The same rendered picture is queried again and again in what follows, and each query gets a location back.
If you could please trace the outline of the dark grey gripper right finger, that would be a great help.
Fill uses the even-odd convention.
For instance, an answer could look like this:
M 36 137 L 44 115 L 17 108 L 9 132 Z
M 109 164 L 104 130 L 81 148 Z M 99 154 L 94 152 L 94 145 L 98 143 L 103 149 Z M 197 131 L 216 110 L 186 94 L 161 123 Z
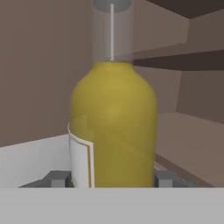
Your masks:
M 155 187 L 194 187 L 190 183 L 178 176 L 174 171 L 154 171 L 154 186 Z

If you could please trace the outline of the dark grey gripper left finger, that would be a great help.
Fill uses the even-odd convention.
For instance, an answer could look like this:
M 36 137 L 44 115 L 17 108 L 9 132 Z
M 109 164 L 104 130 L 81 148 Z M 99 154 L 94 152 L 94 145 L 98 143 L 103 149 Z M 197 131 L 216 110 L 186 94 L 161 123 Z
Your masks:
M 72 186 L 70 171 L 50 171 L 42 179 L 24 185 L 24 187 L 30 188 L 65 188 Z

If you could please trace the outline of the yellow bottle with white label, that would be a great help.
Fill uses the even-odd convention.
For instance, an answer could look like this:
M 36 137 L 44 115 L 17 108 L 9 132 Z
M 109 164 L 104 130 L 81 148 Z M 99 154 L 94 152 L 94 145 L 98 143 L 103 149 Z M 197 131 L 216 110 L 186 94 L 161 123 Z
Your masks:
M 91 4 L 93 64 L 70 101 L 72 184 L 151 187 L 158 105 L 133 67 L 134 0 Z

